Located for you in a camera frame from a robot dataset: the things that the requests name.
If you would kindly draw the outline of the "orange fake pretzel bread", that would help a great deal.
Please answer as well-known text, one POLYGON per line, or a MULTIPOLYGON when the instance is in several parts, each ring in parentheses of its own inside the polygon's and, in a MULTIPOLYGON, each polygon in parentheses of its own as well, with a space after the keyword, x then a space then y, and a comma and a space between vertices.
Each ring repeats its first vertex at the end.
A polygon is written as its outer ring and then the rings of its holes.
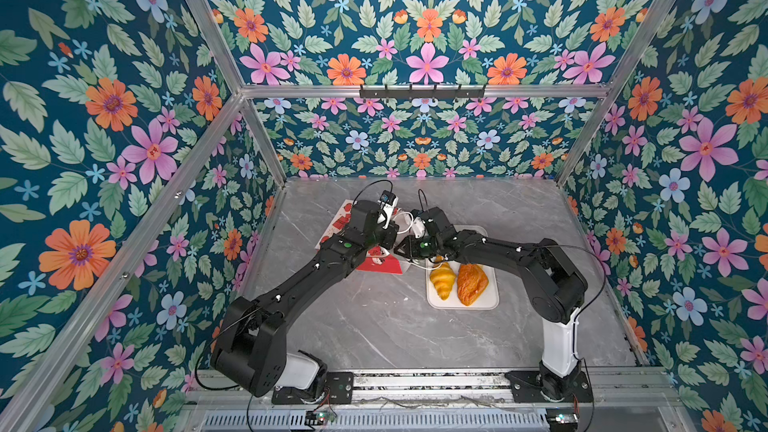
POLYGON ((486 290, 489 279, 480 265, 463 264, 457 277, 457 297, 464 306, 471 306, 486 290))

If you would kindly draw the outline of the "fake croissant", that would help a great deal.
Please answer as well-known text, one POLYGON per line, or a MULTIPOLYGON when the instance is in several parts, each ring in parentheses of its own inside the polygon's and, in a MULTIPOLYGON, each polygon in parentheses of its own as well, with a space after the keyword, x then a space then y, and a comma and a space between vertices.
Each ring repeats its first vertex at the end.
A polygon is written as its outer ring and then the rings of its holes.
POLYGON ((449 298, 456 281, 456 274, 448 262, 441 263, 430 272, 432 283, 437 296, 445 301, 449 298))

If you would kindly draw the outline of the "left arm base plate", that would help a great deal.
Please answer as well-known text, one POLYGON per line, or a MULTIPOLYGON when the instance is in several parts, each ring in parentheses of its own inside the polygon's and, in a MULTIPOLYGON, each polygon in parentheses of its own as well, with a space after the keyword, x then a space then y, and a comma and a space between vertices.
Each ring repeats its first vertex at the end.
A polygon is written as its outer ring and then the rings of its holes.
POLYGON ((327 372, 307 390, 284 387, 273 392, 273 405, 331 405, 352 403, 355 375, 352 372, 327 372))

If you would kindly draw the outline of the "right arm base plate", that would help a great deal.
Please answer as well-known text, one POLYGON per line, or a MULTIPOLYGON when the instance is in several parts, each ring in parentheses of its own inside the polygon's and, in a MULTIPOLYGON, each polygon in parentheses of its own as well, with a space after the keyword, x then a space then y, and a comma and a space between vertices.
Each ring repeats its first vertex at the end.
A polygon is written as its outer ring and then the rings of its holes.
POLYGON ((539 370, 508 371, 504 378, 510 383, 517 403, 591 403, 594 394, 587 374, 579 368, 565 378, 539 370))

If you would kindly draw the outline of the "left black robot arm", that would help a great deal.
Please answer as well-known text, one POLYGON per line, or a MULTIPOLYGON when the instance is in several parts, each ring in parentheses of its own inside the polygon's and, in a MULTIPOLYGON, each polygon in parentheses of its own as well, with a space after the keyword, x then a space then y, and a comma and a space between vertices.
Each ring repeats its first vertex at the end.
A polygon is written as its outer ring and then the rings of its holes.
POLYGON ((305 266, 255 299, 232 302, 215 339, 213 369, 255 397, 280 388, 307 402, 319 400, 327 365, 307 352, 289 353, 288 332, 323 293, 362 265, 371 249, 393 247, 399 231, 392 221, 397 202, 388 191, 377 202, 354 201, 349 222, 322 242, 305 266))

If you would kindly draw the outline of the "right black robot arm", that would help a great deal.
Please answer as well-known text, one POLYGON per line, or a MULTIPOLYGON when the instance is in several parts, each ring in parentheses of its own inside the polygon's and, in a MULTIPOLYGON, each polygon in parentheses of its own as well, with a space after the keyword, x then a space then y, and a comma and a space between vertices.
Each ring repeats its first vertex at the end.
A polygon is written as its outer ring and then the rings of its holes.
POLYGON ((510 242, 459 230, 438 207, 419 213, 416 220, 424 230, 400 240, 395 253, 433 264, 443 259, 488 266, 517 276, 533 311, 542 319, 544 345, 535 388, 552 402, 575 393, 583 381, 577 337, 588 283, 560 244, 552 239, 510 242))

